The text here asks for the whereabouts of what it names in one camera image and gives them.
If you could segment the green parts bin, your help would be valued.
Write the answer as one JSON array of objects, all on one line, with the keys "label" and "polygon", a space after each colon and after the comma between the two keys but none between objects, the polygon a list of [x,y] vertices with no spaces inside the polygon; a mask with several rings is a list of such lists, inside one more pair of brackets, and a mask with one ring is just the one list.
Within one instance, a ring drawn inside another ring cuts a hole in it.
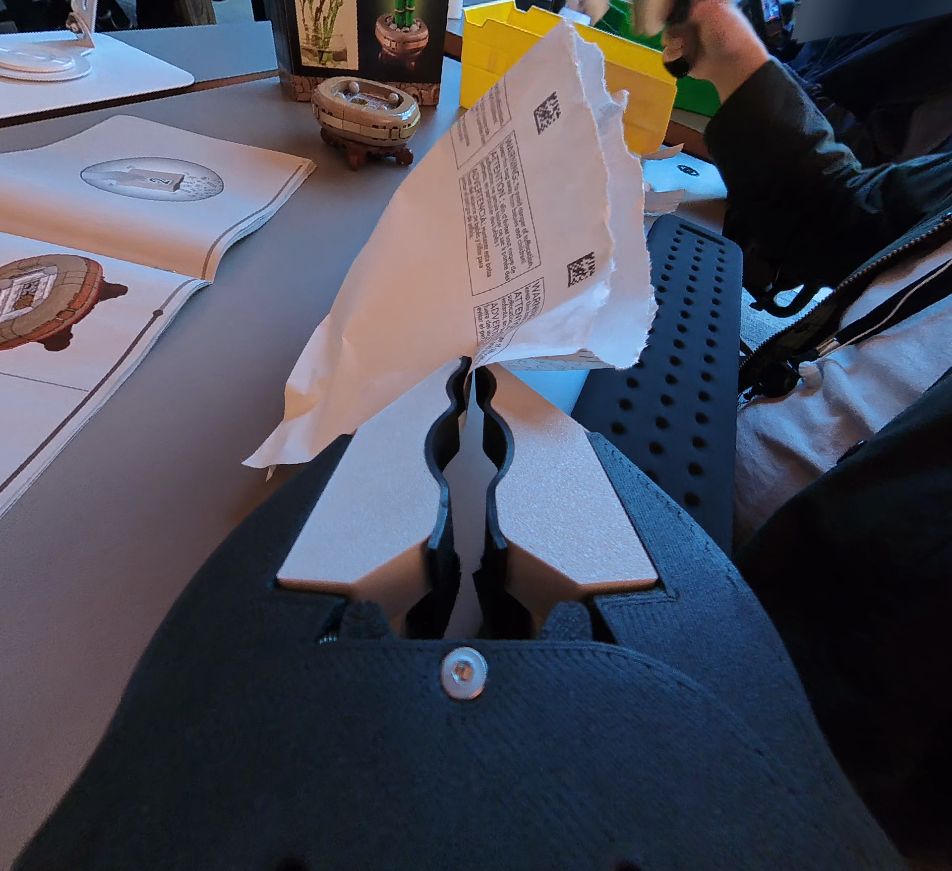
[{"label": "green parts bin", "polygon": [[[644,35],[635,32],[631,6],[626,0],[610,0],[609,8],[594,27],[613,36],[654,50],[663,49],[662,33]],[[684,77],[677,80],[675,109],[712,117],[720,107],[720,98],[713,84],[706,80]]]}]

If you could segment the person's right hand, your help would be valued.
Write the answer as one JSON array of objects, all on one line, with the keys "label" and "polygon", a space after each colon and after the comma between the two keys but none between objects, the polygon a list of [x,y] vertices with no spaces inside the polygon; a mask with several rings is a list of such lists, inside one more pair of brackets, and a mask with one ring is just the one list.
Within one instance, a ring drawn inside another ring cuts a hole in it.
[{"label": "person's right hand", "polygon": [[689,75],[711,82],[720,103],[726,103],[770,61],[768,51],[733,0],[696,0],[689,20],[698,32],[698,50]]}]

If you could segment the tan brick-built pot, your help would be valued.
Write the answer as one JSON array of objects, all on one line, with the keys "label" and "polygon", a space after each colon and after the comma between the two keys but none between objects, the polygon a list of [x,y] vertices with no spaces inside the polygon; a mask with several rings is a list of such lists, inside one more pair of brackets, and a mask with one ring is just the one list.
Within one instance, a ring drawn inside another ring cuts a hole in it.
[{"label": "tan brick-built pot", "polygon": [[325,143],[346,152],[357,170],[368,156],[410,165],[410,140],[420,123],[418,104],[406,91],[371,79],[328,78],[311,94]]}]

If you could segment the yellow parts bin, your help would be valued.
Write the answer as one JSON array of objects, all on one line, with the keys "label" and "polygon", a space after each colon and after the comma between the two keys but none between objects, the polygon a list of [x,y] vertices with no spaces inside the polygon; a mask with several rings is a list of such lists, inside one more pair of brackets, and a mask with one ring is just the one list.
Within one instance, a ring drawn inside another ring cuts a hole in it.
[{"label": "yellow parts bin", "polygon": [[[513,0],[477,5],[464,12],[460,104],[470,107],[557,22],[551,12],[519,10]],[[657,151],[665,138],[676,80],[660,51],[578,23],[580,36],[598,44],[605,56],[604,78],[610,92],[628,92],[625,140],[640,155]]]}]

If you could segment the adjoining grey desk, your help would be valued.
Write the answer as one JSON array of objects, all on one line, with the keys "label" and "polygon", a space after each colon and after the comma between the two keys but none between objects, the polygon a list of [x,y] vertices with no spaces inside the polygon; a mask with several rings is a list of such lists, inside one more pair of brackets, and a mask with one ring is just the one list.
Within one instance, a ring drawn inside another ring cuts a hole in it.
[{"label": "adjoining grey desk", "polygon": [[2,79],[1,126],[89,113],[277,75],[271,25],[252,21],[100,33],[88,75]]}]

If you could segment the instruction booklet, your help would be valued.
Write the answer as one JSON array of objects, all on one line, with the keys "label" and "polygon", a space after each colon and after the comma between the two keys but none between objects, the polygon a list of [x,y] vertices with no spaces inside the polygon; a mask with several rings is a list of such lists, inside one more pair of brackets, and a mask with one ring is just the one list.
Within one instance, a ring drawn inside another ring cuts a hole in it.
[{"label": "instruction booklet", "polygon": [[314,167],[132,116],[2,154],[2,512]]}]

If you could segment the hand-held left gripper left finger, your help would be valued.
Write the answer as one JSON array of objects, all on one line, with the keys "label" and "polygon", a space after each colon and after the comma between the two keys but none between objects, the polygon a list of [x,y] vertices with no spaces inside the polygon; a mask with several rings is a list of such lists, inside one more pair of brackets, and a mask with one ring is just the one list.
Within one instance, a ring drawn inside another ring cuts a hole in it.
[{"label": "hand-held left gripper left finger", "polygon": [[440,639],[460,586],[446,464],[458,452],[470,359],[393,401],[353,435],[279,585],[379,603],[394,630]]}]

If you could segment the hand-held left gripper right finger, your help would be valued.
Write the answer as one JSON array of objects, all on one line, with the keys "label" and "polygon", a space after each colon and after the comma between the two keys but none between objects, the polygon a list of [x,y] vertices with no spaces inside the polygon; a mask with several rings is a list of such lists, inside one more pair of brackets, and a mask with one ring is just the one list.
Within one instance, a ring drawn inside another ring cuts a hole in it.
[{"label": "hand-held left gripper right finger", "polygon": [[557,603],[649,590],[658,574],[588,431],[500,365],[477,369],[486,490],[481,635],[525,639]]}]

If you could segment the black perforated chair part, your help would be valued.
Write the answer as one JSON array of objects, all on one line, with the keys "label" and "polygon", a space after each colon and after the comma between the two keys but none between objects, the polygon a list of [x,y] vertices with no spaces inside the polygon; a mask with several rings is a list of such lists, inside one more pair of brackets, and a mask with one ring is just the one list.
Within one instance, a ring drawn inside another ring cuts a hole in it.
[{"label": "black perforated chair part", "polygon": [[640,361],[589,373],[572,412],[730,553],[743,256],[673,215],[650,228],[658,311]]}]

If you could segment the white printed paper bag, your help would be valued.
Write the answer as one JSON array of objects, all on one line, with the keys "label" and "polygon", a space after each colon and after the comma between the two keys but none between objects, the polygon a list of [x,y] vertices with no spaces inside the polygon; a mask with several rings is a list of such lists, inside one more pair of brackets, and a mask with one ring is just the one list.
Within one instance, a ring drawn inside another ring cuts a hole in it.
[{"label": "white printed paper bag", "polygon": [[558,23],[395,192],[248,466],[304,462],[458,357],[635,365],[656,312],[641,161],[605,59]]}]

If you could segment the torn paper scraps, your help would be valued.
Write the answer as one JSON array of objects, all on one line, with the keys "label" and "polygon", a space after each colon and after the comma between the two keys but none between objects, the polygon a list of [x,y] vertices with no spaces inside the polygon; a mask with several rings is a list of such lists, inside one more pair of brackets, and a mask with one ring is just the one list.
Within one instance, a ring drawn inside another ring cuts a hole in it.
[{"label": "torn paper scraps", "polygon": [[679,143],[641,157],[646,215],[673,212],[684,198],[686,176],[678,168],[682,150]]}]

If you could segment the instruction sheet on stand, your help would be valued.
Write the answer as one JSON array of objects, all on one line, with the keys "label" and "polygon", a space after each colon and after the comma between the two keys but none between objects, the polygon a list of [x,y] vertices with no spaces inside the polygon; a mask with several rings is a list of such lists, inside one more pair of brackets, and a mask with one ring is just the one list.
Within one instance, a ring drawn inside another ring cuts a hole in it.
[{"label": "instruction sheet on stand", "polygon": [[98,0],[71,0],[65,32],[2,38],[1,118],[187,88],[193,76],[109,36],[95,37]]}]

